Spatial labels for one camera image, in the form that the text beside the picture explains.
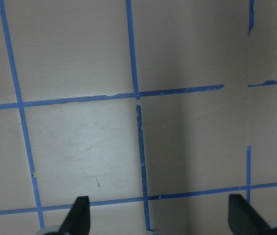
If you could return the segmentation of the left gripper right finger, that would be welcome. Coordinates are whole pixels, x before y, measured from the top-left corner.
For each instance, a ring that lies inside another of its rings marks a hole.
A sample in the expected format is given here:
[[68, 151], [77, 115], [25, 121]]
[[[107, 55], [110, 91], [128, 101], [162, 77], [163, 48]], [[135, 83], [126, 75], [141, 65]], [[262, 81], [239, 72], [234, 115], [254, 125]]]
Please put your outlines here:
[[233, 235], [261, 235], [271, 229], [241, 194], [230, 194], [228, 225]]

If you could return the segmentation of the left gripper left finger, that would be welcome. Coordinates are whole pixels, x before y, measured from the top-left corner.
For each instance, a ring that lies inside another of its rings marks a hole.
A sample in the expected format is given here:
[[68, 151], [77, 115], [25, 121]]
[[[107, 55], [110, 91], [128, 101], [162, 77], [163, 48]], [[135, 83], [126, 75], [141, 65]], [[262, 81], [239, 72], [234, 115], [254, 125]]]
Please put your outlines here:
[[77, 197], [58, 230], [59, 235], [88, 235], [91, 228], [88, 196]]

